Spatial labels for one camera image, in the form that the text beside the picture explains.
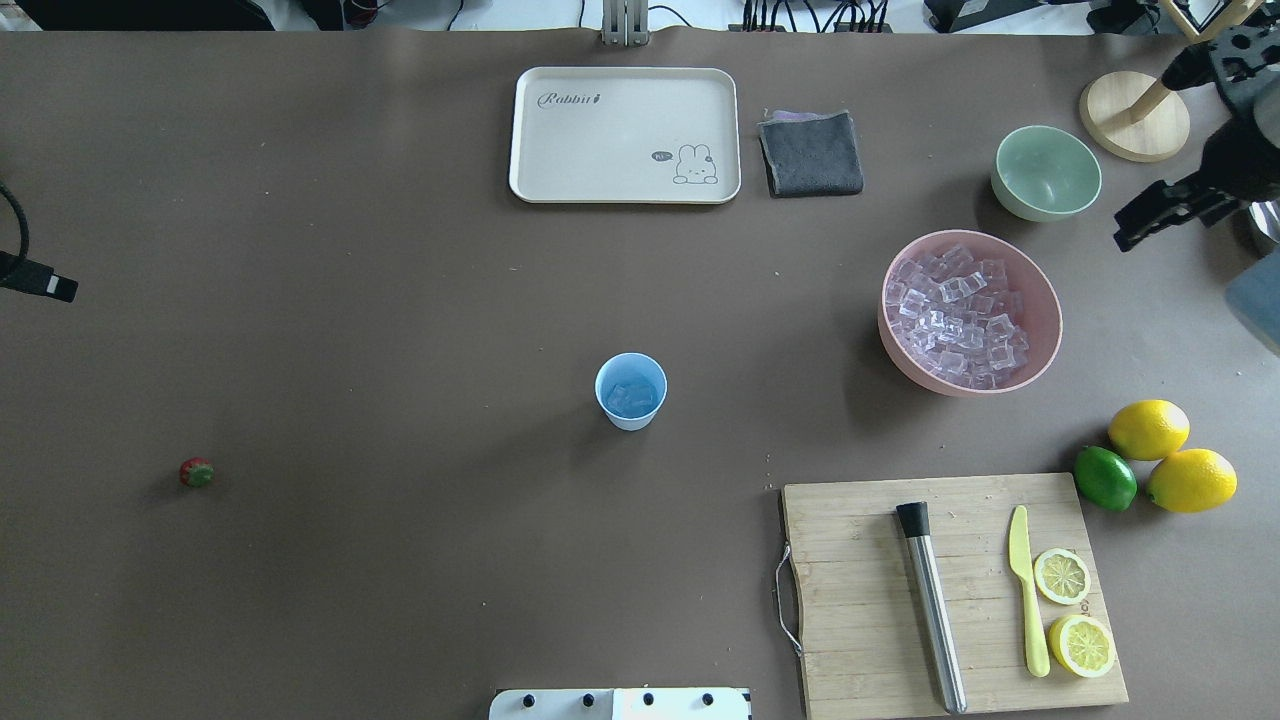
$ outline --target green bowl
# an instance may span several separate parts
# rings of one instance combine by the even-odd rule
[[[996,149],[991,188],[1010,213],[1048,223],[1070,218],[1098,199],[1102,168],[1074,135],[1027,126],[1009,133]]]

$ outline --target strawberry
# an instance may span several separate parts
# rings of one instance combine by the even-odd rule
[[[182,464],[178,479],[187,487],[205,487],[214,482],[214,465],[204,457],[192,457]]]

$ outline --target pink bowl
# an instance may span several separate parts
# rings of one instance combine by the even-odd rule
[[[1030,350],[1027,354],[1027,364],[1015,370],[1012,379],[1001,388],[970,389],[929,374],[906,354],[906,348],[888,329],[888,315],[884,311],[884,287],[892,279],[897,264],[908,258],[941,254],[956,243],[964,245],[980,259],[1004,260],[1009,273],[1009,287],[1023,293],[1023,314],[1019,318],[1019,325],[1027,331]],[[1057,348],[1062,345],[1062,307],[1059,305],[1057,293],[1053,292],[1053,286],[1050,284],[1044,273],[1030,258],[1012,245],[975,231],[938,231],[911,241],[893,258],[884,272],[878,304],[879,313],[876,322],[879,325],[881,342],[884,343],[884,350],[888,351],[888,356],[897,365],[897,369],[920,387],[952,397],[1001,395],[1029,386],[1048,369],[1053,357],[1057,356]]]

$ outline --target white metal plate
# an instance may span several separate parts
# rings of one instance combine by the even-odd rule
[[[531,68],[516,82],[512,192],[529,202],[726,202],[737,88],[714,68]]]
[[[750,696],[742,688],[503,691],[489,703],[489,720],[750,720]]]

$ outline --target lime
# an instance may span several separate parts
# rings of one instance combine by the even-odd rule
[[[1088,615],[1065,615],[1048,628],[1053,657],[1082,678],[1101,678],[1116,664],[1116,646],[1106,625]]]
[[[1147,496],[1174,512],[1201,512],[1235,495],[1235,468],[1212,450],[1183,450],[1151,471]]]
[[[1187,413],[1167,400],[1143,400],[1111,418],[1111,445],[1133,460],[1160,460],[1176,451],[1192,433]]]
[[[1089,446],[1075,456],[1075,487],[1089,502],[1107,510],[1125,510],[1138,495],[1133,469],[1115,452]]]
[[[1059,605],[1075,605],[1089,594],[1089,570],[1080,556],[1055,547],[1036,559],[1036,587]]]

